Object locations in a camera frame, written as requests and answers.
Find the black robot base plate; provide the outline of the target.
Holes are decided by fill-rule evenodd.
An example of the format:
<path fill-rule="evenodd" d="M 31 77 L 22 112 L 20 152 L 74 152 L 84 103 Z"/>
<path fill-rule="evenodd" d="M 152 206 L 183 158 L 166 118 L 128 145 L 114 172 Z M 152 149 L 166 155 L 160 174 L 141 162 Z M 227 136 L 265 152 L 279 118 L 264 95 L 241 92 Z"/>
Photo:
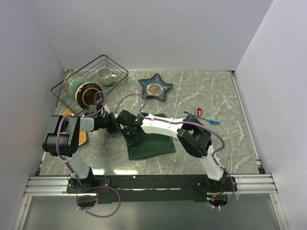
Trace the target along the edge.
<path fill-rule="evenodd" d="M 92 184 L 82 188 L 70 179 L 70 195 L 94 195 L 98 204 L 113 202 L 185 201 L 206 202 L 208 194 L 237 191 L 235 177 L 215 181 L 205 174 L 190 175 L 95 175 Z"/>

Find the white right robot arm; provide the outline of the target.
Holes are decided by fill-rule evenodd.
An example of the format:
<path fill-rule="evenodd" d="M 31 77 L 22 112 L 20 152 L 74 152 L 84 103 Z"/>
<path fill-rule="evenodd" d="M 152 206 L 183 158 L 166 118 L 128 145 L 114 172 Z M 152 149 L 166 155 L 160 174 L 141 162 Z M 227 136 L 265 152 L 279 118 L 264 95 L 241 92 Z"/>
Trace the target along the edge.
<path fill-rule="evenodd" d="M 184 119 L 174 119 L 148 113 L 135 116 L 123 110 L 116 122 L 129 146 L 151 134 L 178 139 L 189 155 L 200 159 L 213 190 L 221 191 L 226 186 L 227 173 L 212 147 L 213 131 L 204 127 L 195 117 L 188 115 Z"/>

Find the dark green cloth napkin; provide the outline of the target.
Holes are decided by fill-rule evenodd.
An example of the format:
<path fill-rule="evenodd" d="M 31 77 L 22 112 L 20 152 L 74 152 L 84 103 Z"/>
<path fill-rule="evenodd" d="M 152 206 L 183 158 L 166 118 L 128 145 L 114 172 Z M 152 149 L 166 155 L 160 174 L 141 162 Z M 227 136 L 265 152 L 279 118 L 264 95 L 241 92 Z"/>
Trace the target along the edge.
<path fill-rule="evenodd" d="M 127 143 L 130 161 L 146 160 L 176 151 L 173 139 L 169 136 L 142 132 L 134 136 L 127 130 L 123 131 L 122 135 Z"/>

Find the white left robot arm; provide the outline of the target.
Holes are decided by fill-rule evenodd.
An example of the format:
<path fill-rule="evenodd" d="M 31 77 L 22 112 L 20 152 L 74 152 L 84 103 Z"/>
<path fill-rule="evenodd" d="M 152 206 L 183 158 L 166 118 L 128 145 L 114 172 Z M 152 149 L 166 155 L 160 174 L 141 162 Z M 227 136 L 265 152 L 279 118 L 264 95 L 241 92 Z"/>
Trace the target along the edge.
<path fill-rule="evenodd" d="M 78 153 L 80 132 L 106 129 L 108 133 L 119 131 L 115 115 L 101 104 L 90 105 L 88 113 L 77 115 L 52 115 L 42 148 L 58 157 L 71 172 L 69 184 L 89 193 L 96 188 L 93 171 Z"/>

